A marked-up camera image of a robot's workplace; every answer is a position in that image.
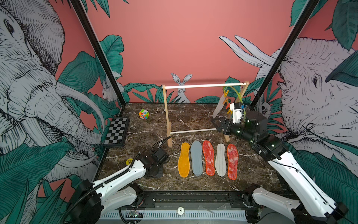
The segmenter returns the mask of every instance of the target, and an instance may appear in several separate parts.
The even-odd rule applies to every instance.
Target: wooden stand
[[[165,107],[165,116],[166,116],[166,134],[167,137],[170,136],[171,132],[171,123],[169,122],[169,116],[168,116],[168,105],[166,104],[166,92],[165,92],[165,85],[163,85],[163,97],[164,97],[164,107]],[[168,139],[168,147],[171,148],[171,138]]]
[[[248,81],[245,81],[245,85],[243,85],[241,91],[240,91],[240,96],[241,98],[244,96],[247,88],[248,88],[248,85],[249,85],[249,82]],[[240,102],[240,99],[239,97],[236,97],[236,100],[235,100],[235,103],[238,103]],[[227,119],[230,119],[231,118],[231,114],[227,115]],[[224,138],[225,138],[225,142],[229,142],[230,141],[230,136],[228,135],[224,135]]]

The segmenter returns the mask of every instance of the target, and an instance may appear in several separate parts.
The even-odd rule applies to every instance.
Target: yellow insole
[[[178,171],[181,177],[187,177],[189,175],[190,163],[189,163],[189,143],[184,142],[180,151],[180,157],[178,160]]]

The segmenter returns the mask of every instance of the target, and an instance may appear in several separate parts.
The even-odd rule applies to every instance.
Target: wooden clothes rack
[[[203,84],[203,85],[185,85],[185,86],[165,86],[165,85],[163,85],[163,98],[164,98],[164,106],[165,106],[167,136],[170,136],[171,134],[178,134],[178,133],[210,131],[210,130],[216,130],[216,128],[207,128],[207,129],[186,130],[186,131],[172,132],[171,131],[171,122],[169,121],[168,105],[167,105],[167,102],[166,102],[166,91],[165,90],[167,90],[167,89],[180,89],[180,88],[216,87],[216,86],[221,86],[221,87],[222,86],[243,86],[241,91],[240,91],[240,96],[242,98],[244,96],[244,94],[245,94],[245,91],[247,90],[248,85],[249,85],[249,82],[247,82],[247,81],[239,82],[239,83]],[[237,103],[237,102],[240,102],[239,97],[237,97],[236,100],[235,100],[235,103]],[[226,142],[228,142],[230,140],[228,135],[225,135],[225,140],[226,140]],[[171,138],[168,139],[168,146],[170,148],[172,147]]]

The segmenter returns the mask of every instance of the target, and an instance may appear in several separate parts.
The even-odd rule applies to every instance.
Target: orange insole
[[[205,156],[206,174],[209,176],[213,176],[215,174],[214,148],[207,140],[203,142],[203,153]]]
[[[239,154],[237,153],[237,149],[233,144],[229,144],[227,146],[227,159],[229,161],[229,169],[227,171],[227,176],[232,180],[236,180],[237,161],[239,160]]]
[[[189,175],[190,163],[189,163],[189,143],[184,142],[180,151],[180,157],[178,160],[178,171],[181,177],[187,177]]]

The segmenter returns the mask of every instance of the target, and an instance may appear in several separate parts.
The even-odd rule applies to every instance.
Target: rubik's cube
[[[148,117],[149,117],[149,113],[148,113],[148,111],[147,110],[141,110],[140,112],[139,112],[139,117],[141,118],[141,119],[144,119],[144,120],[146,120],[146,119],[148,119]]]

